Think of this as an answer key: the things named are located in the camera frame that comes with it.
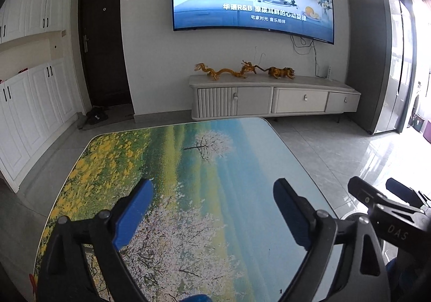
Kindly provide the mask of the purple storage box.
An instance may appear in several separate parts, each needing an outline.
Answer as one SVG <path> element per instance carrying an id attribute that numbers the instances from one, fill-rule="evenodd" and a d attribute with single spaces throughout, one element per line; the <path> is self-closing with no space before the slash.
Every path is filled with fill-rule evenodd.
<path id="1" fill-rule="evenodd" d="M 431 143 L 431 121 L 425 121 L 424 122 L 422 129 L 421 129 L 421 132 L 422 132 L 422 136 L 424 137 L 424 139 L 427 142 Z"/>

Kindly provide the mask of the landscape print table mat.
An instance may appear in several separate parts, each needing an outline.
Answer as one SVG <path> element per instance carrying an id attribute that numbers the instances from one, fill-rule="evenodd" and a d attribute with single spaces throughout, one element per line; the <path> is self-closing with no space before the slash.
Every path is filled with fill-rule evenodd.
<path id="1" fill-rule="evenodd" d="M 214 301 L 277 301 L 306 250 L 273 197 L 287 180 L 315 209 L 331 205 L 275 129 L 237 118 L 115 131 L 87 144 L 48 215 L 55 220 L 110 209 L 142 178 L 154 186 L 134 237 L 120 251 L 150 301 L 205 294 Z"/>

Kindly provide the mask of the black shoes at door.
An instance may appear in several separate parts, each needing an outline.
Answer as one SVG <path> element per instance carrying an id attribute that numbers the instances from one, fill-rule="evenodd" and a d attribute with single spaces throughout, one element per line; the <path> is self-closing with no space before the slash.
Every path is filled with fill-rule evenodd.
<path id="1" fill-rule="evenodd" d="M 93 126 L 108 119 L 108 115 L 101 107 L 93 107 L 86 114 L 86 123 Z"/>

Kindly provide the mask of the white TV cabinet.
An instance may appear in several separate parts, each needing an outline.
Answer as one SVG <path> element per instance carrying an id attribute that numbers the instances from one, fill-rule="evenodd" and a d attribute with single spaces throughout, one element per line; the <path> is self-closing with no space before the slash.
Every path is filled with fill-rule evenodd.
<path id="1" fill-rule="evenodd" d="M 355 113 L 361 93 L 344 83 L 297 76 L 275 79 L 249 75 L 246 79 L 192 75 L 192 118 L 195 121 L 239 117 L 288 117 Z"/>

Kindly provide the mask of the golden tiger figurine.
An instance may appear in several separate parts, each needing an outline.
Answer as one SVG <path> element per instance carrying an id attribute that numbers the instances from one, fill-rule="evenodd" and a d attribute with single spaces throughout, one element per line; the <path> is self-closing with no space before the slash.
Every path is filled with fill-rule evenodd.
<path id="1" fill-rule="evenodd" d="M 258 68 L 263 72 L 268 73 L 269 76 L 275 79 L 279 79 L 279 78 L 289 78 L 291 80 L 295 79 L 294 70 L 290 67 L 284 67 L 283 69 L 281 69 L 275 66 L 271 66 L 267 69 L 263 69 L 258 66 Z"/>

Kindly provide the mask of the grey tall cabinet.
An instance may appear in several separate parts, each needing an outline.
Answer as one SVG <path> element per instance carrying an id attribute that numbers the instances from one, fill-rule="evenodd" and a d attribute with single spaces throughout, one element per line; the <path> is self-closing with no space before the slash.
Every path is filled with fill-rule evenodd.
<path id="1" fill-rule="evenodd" d="M 352 119 L 374 135 L 403 129 L 413 62 L 411 14 L 400 0 L 349 0 L 346 84 L 361 93 Z"/>

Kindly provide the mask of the golden dragon figurine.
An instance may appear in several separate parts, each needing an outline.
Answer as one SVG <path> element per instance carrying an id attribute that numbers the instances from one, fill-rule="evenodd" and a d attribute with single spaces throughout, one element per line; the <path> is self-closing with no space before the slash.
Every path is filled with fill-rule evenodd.
<path id="1" fill-rule="evenodd" d="M 215 71 L 213 68 L 210 68 L 209 66 L 207 66 L 204 63 L 198 63 L 194 66 L 194 70 L 195 71 L 202 71 L 202 72 L 206 73 L 207 76 L 209 76 L 213 80 L 218 80 L 220 78 L 220 76 L 222 74 L 225 74 L 225 73 L 230 74 L 235 78 L 246 79 L 247 73 L 252 72 L 252 73 L 256 74 L 256 65 L 253 65 L 249 61 L 243 61 L 241 70 L 239 72 L 236 72 L 236 71 L 229 69 L 229 68 L 223 68 L 223 69 L 220 69 L 218 71 Z"/>

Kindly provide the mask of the dark entrance door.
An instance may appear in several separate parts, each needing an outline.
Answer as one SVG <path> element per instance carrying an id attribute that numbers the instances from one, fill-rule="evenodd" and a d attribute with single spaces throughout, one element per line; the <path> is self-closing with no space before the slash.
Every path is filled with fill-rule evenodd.
<path id="1" fill-rule="evenodd" d="M 91 104 L 130 104 L 120 0 L 78 0 L 77 7 L 80 56 Z"/>

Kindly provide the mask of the white wall cupboard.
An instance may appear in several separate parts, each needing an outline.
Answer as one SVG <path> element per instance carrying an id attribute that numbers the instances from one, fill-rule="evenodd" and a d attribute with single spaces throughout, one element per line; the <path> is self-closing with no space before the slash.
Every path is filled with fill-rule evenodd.
<path id="1" fill-rule="evenodd" d="M 31 168 L 77 119 L 58 42 L 63 0 L 5 0 L 1 6 L 1 175 L 17 193 Z"/>

